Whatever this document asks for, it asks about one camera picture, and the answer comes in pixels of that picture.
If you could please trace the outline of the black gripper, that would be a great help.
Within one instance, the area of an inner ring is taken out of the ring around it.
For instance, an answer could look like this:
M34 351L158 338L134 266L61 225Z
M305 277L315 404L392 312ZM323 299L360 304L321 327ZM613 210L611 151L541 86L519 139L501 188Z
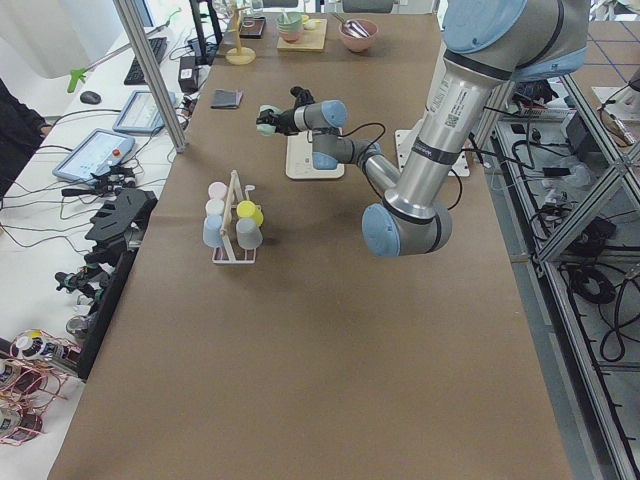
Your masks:
M259 116L256 119L256 125L274 126L275 132L282 135L296 133L295 108L282 110L272 106L260 110Z

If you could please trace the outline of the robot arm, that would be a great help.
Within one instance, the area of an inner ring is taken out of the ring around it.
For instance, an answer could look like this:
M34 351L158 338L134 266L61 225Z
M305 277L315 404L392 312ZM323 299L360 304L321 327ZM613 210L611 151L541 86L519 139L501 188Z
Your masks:
M452 1L443 21L445 73L403 169L374 141L341 135L347 118L339 100L299 100L289 110L263 106L264 135L312 134L318 170L358 166L382 192L362 217L364 241L381 257L436 251L448 241L451 216L437 194L492 90L505 82L542 80L579 69L586 57L586 1Z

